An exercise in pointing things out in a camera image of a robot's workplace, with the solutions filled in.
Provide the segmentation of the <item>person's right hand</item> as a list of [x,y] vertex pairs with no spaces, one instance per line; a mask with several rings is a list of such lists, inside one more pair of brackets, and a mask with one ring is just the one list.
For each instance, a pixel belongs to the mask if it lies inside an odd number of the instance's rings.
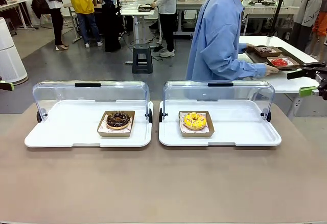
[[278,68],[265,64],[265,77],[278,72]]

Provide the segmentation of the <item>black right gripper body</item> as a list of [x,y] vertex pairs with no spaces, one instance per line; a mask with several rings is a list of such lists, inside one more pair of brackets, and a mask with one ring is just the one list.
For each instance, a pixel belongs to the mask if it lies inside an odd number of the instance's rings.
[[322,98],[327,98],[327,77],[326,77],[326,72],[318,72],[316,74],[316,81],[319,83],[319,86],[317,87],[319,91],[319,96]]

